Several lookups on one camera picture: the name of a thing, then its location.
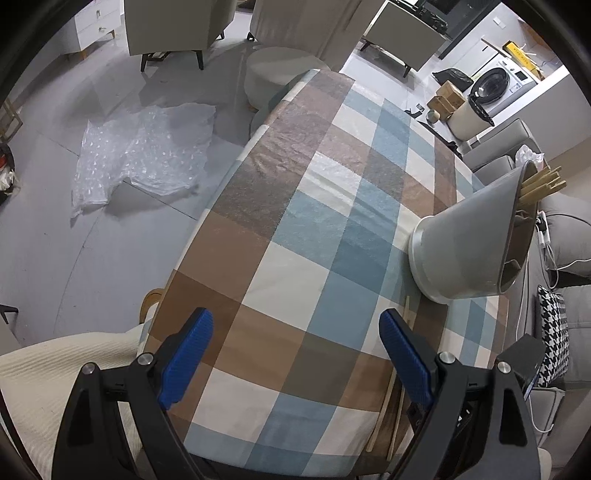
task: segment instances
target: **washing machine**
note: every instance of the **washing machine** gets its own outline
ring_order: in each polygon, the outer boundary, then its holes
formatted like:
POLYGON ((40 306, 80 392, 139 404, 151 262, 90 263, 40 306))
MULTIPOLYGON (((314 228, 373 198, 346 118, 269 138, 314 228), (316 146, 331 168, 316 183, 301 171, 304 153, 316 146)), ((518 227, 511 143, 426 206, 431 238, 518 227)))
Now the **washing machine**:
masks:
POLYGON ((472 79, 474 85, 470 94, 476 95, 478 102, 491 117, 515 102, 537 83, 516 62, 500 54, 478 70, 472 79))

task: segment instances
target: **gray cylindrical container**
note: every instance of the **gray cylindrical container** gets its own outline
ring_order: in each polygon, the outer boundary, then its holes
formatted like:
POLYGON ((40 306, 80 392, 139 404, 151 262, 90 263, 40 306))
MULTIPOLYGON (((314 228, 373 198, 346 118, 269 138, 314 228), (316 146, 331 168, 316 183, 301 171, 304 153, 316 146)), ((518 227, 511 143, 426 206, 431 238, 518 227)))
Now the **gray cylindrical container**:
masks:
POLYGON ((521 183, 532 162, 435 216, 423 218, 410 237, 413 277, 431 300, 449 303, 499 295, 523 267, 534 233, 537 203, 517 211, 521 183))

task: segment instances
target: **chopsticks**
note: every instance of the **chopsticks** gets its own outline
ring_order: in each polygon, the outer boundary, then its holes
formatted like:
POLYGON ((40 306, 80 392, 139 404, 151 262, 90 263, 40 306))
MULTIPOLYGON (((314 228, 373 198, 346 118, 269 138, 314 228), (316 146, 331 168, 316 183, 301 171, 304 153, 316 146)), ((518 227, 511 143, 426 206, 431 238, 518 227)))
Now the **chopsticks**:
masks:
MULTIPOLYGON (((408 324, 408 317, 410 313, 410 297, 406 297, 405 305, 404 305, 404 313, 402 314, 402 319, 408 324)), ((386 415, 386 409, 388 407, 388 403, 390 403, 390 398, 392 397, 392 389, 394 387, 394 382, 396 380, 396 369, 392 369, 392 375, 390 376, 390 382, 388 383, 388 389, 386 390, 386 396, 384 397, 384 402, 382 403, 382 408, 379 411, 378 420, 375 424, 374 430, 369 437, 367 447, 365 448, 366 452, 371 452, 374 449, 375 442, 378 439, 378 433, 380 428, 382 427, 382 422, 384 421, 384 416, 386 415)), ((394 432, 398 430, 398 425, 396 424, 394 427, 394 432)), ((394 448, 394 440, 390 445, 390 450, 394 448)))
POLYGON ((559 175, 561 169, 562 167, 557 167, 550 170, 550 167, 545 167, 524 181, 521 184, 517 209, 533 205, 548 195, 566 187, 566 182, 559 175))
MULTIPOLYGON (((406 302, 404 305, 404 314, 402 315, 402 319, 408 325, 408 328, 411 330, 414 327, 414 320, 411 322, 408 318, 408 314, 410 312, 410 297, 406 298, 406 302)), ((388 449, 388 456, 386 460, 388 462, 392 461, 392 457, 394 456, 394 443, 396 442, 396 434, 398 433, 398 426, 400 425, 400 418, 402 417, 402 401, 404 400, 404 387, 400 390, 400 399, 398 400, 398 411, 396 412, 396 420, 394 421, 394 431, 392 432, 392 440, 390 441, 390 447, 388 449)))

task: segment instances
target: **black and white pillow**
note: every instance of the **black and white pillow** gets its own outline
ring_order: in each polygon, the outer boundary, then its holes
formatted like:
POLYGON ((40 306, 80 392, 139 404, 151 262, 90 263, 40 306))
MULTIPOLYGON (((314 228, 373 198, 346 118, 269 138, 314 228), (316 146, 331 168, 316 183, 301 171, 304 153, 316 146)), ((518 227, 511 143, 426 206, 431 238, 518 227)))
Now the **black and white pillow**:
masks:
POLYGON ((538 322, 546 344, 546 355, 540 368, 539 387, 548 387, 569 367, 569 329, 566 323, 564 298, 538 286, 538 322))

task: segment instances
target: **chair leg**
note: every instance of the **chair leg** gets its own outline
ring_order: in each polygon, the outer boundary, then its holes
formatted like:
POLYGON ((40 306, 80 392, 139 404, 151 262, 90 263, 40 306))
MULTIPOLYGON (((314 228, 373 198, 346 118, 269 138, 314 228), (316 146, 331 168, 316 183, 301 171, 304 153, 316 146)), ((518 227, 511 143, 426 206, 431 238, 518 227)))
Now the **chair leg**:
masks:
POLYGON ((199 64, 199 70, 203 70, 203 52, 201 50, 195 50, 197 54, 197 63, 199 64))
POLYGON ((18 313, 18 308, 9 307, 8 305, 0 305, 0 316, 2 316, 6 325, 8 325, 8 319, 6 318, 7 313, 18 313))
POLYGON ((139 68, 140 72, 144 72, 145 68, 146 68, 146 62, 148 61, 148 54, 147 53, 143 53, 142 54, 142 65, 139 68))

